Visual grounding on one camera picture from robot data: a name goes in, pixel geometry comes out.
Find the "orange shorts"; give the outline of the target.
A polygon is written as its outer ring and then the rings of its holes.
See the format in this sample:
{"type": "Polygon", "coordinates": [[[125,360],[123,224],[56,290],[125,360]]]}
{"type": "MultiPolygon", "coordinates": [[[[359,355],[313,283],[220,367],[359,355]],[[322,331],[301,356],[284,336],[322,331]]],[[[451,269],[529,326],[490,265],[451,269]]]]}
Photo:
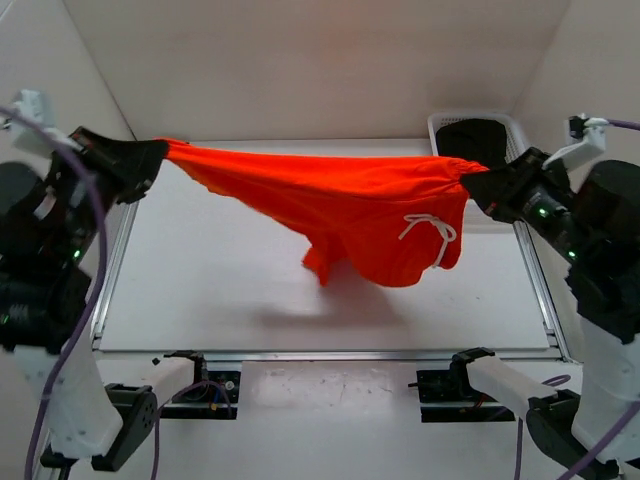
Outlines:
{"type": "Polygon", "coordinates": [[[366,280],[409,287],[452,269],[469,194],[461,179],[487,167],[443,156],[331,157],[249,153],[171,139],[168,160],[209,192],[303,235],[302,263],[321,285],[349,261],[366,280]]]}

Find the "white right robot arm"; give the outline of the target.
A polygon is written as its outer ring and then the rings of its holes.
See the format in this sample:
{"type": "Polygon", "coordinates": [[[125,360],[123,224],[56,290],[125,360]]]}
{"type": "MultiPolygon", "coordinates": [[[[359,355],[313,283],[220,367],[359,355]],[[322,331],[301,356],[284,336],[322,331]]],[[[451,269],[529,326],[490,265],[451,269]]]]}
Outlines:
{"type": "Polygon", "coordinates": [[[485,348],[453,357],[450,390],[513,412],[566,478],[617,478],[639,462],[638,166],[598,162],[573,191],[563,162],[532,148],[461,182],[491,219],[526,223],[568,262],[586,351],[579,392],[536,382],[485,348]]]}

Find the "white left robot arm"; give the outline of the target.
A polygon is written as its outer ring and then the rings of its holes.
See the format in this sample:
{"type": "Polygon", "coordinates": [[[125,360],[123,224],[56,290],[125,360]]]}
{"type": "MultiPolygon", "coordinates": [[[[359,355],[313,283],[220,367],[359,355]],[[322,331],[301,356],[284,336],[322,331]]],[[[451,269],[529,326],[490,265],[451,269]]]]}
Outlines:
{"type": "Polygon", "coordinates": [[[106,272],[80,263],[92,243],[105,244],[111,207],[146,195],[169,145],[86,128],[72,140],[75,166],[57,152],[46,175],[20,161],[1,166],[1,345],[41,398],[37,428],[50,432],[28,462],[68,474],[87,459],[115,472],[152,430],[157,399],[146,385],[102,382],[88,322],[106,272]]]}

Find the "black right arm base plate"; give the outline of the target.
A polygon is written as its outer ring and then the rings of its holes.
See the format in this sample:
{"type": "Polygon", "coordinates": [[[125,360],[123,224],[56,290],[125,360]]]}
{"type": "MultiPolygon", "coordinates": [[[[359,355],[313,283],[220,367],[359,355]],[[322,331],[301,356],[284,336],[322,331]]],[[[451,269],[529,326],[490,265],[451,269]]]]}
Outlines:
{"type": "Polygon", "coordinates": [[[514,414],[486,393],[474,390],[469,382],[467,366],[495,352],[485,347],[467,349],[454,354],[445,369],[423,369],[416,380],[408,383],[418,393],[422,423],[511,422],[514,414]]]}

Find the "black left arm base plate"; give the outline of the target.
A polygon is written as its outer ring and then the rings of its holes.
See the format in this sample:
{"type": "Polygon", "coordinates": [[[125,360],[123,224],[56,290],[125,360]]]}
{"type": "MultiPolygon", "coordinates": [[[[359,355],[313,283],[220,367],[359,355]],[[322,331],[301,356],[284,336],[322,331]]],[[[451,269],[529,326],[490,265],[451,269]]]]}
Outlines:
{"type": "Polygon", "coordinates": [[[235,420],[241,371],[211,366],[201,352],[177,350],[154,358],[152,386],[162,419],[235,420]]]}

